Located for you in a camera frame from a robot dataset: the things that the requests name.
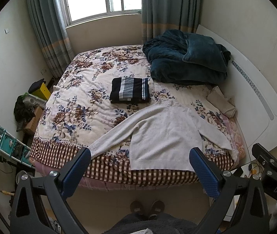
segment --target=metal screw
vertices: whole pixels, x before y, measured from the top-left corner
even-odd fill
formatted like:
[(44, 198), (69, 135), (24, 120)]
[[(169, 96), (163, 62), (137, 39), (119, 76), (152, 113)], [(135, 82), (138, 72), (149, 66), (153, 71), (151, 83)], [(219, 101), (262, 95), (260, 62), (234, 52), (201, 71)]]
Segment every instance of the metal screw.
[(55, 176), (57, 176), (57, 174), (58, 174), (58, 171), (51, 171), (51, 172), (49, 173), (49, 175), (50, 175), (51, 177), (55, 177)]
[(28, 174), (24, 174), (24, 175), (21, 176), (21, 179), (26, 180), (28, 177), (29, 177)]
[(229, 172), (229, 171), (224, 171), (224, 172), (223, 172), (223, 175), (224, 175), (225, 177), (229, 177), (229, 176), (231, 176), (231, 172)]
[(253, 174), (253, 179), (258, 180), (259, 176), (257, 174)]

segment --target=teal blanket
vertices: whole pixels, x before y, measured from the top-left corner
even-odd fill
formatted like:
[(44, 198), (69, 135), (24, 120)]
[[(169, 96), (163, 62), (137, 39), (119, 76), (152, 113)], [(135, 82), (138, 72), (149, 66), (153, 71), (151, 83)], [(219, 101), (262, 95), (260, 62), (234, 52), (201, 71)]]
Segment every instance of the teal blanket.
[(222, 82), (231, 55), (211, 37), (176, 29), (147, 41), (143, 52), (153, 79), (184, 85)]

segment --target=plaid curtain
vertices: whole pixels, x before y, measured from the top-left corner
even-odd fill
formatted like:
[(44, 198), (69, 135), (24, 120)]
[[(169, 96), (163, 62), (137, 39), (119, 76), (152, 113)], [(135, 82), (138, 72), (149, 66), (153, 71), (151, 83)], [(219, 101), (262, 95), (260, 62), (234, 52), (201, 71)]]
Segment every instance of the plaid curtain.
[(143, 42), (167, 29), (196, 32), (200, 0), (142, 0)]
[(31, 22), (48, 67), (61, 77), (74, 58), (59, 0), (27, 0)]

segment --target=brown slipper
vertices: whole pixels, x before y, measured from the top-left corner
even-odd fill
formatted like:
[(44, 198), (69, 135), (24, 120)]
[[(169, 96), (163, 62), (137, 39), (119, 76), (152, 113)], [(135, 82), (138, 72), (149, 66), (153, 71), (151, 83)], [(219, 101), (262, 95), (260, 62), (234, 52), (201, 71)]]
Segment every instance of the brown slipper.
[(155, 218), (159, 213), (164, 211), (164, 203), (162, 201), (155, 201), (149, 213), (149, 220)]
[(130, 205), (130, 210), (132, 213), (144, 215), (143, 205), (139, 201), (133, 201)]

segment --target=yellow box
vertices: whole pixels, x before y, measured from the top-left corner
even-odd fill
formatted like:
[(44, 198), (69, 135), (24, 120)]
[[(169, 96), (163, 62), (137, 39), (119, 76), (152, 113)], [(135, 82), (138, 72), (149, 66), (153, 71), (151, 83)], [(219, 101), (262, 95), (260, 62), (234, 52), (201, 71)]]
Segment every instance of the yellow box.
[(51, 93), (46, 88), (45, 83), (42, 83), (40, 89), (37, 89), (36, 91), (33, 91), (32, 94), (39, 97), (39, 98), (45, 99), (45, 100), (48, 100), (49, 97), (51, 96)]

